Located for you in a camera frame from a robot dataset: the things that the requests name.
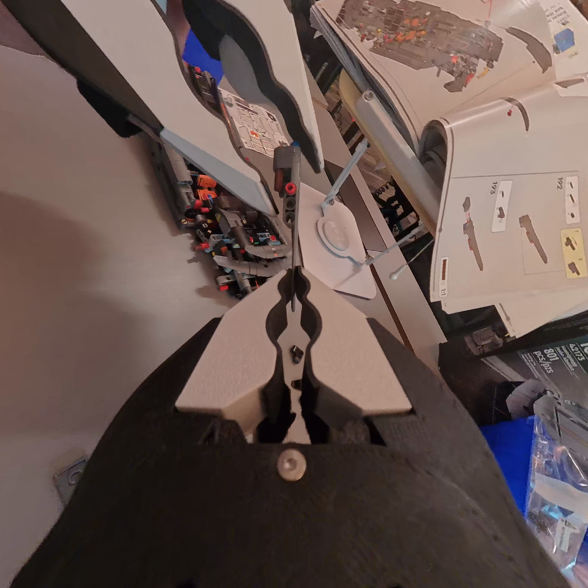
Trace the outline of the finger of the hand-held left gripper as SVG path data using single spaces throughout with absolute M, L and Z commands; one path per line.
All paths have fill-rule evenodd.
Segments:
M 322 172 L 318 125 L 289 4 L 227 0 L 219 10 L 219 60 L 229 85 L 253 103 L 273 105 L 312 172 Z
M 267 184 L 233 147 L 225 121 L 192 89 L 156 2 L 65 0 L 63 6 L 162 125 L 164 145 L 247 206 L 277 216 Z

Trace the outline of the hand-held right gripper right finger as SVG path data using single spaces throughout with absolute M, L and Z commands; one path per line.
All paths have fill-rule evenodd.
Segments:
M 297 269 L 301 327 L 308 337 L 303 374 L 312 414 L 328 428 L 374 416 L 400 416 L 411 404 L 368 319 L 306 269 Z

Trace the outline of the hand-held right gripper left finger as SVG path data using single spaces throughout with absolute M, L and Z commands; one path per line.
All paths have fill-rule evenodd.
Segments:
M 291 271 L 279 271 L 231 307 L 188 376 L 176 410 L 219 416 L 253 432 L 277 420 L 283 398 L 283 353 Z

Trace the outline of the grey lego cross-hole connector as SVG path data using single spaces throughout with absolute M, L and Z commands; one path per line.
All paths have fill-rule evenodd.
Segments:
M 295 149 L 291 145 L 281 145 L 275 147 L 273 151 L 273 170 L 283 169 L 289 174 L 297 174 L 299 172 L 299 165 L 301 165 L 301 147 Z

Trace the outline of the grey lego car model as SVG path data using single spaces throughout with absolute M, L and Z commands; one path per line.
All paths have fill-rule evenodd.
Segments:
M 192 66 L 188 73 L 204 103 L 223 117 L 213 77 Z M 243 299 L 279 271 L 289 269 L 291 246 L 275 220 L 235 198 L 172 147 L 150 141 L 148 151 L 178 230 L 188 232 L 194 238 L 194 250 L 209 254 L 217 266 L 219 291 Z

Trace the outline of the grey lego wing panel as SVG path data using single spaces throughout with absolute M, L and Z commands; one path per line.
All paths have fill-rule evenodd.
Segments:
M 295 289 L 295 277 L 297 277 L 297 267 L 299 267 L 299 188 L 301 188 L 301 169 L 297 174 L 283 172 L 283 184 L 295 182 L 297 184 L 297 216 L 295 224 L 285 228 L 291 232 L 291 271 L 289 271 L 289 295 L 291 295 L 291 311 L 295 313 L 295 299 L 297 299 L 297 289 Z

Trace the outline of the lego sticker sheet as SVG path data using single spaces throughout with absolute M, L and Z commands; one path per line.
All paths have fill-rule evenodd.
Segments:
M 273 159 L 275 149 L 289 147 L 273 113 L 225 89 L 217 89 L 217 97 L 231 135 L 241 149 Z

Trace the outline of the black toy set box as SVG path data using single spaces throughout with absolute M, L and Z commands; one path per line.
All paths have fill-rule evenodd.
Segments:
M 552 321 L 524 337 L 504 337 L 489 353 L 473 353 L 465 337 L 439 347 L 439 372 L 475 424 L 510 420 L 506 392 L 538 380 L 548 392 L 586 408 L 588 315 Z

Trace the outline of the black lego plate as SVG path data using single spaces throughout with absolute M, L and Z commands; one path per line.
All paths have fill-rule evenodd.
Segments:
M 77 460 L 73 460 L 69 465 L 61 467 L 53 477 L 53 489 L 59 497 L 61 507 L 67 507 L 67 503 L 71 501 L 81 475 L 85 471 L 87 465 L 87 456 L 79 456 Z

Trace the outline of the lego instruction booklet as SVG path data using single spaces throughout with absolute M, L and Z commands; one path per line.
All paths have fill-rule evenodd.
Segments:
M 429 299 L 506 335 L 586 309 L 586 2 L 316 2 L 356 117 L 435 224 Z

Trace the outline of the white book stand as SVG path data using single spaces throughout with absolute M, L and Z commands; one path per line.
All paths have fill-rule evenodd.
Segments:
M 326 109 L 324 99 L 312 99 L 318 137 L 324 155 L 324 172 L 318 176 L 318 188 L 303 180 L 299 196 L 299 244 L 303 267 L 326 283 L 330 289 L 356 299 L 376 297 L 376 277 L 394 307 L 403 299 L 407 303 L 427 305 L 413 273 L 403 269 L 396 279 L 390 273 L 405 260 L 400 248 L 388 252 L 372 266 L 358 266 L 342 254 L 378 256 L 394 244 L 394 236 L 372 198 L 368 184 L 358 167 L 354 167 L 340 186 L 342 204 L 332 204 L 334 212 L 322 214 L 322 200 L 330 190 L 330 176 L 348 165 L 350 153 L 342 135 Z

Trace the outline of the blue plastic bin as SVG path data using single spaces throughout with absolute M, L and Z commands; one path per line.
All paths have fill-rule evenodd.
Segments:
M 532 471 L 534 416 L 481 426 L 481 434 L 524 517 Z

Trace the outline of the clear plastic parts bags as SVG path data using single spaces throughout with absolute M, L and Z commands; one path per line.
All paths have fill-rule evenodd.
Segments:
M 524 519 L 558 570 L 586 584 L 588 422 L 586 408 L 548 392 L 534 406 Z

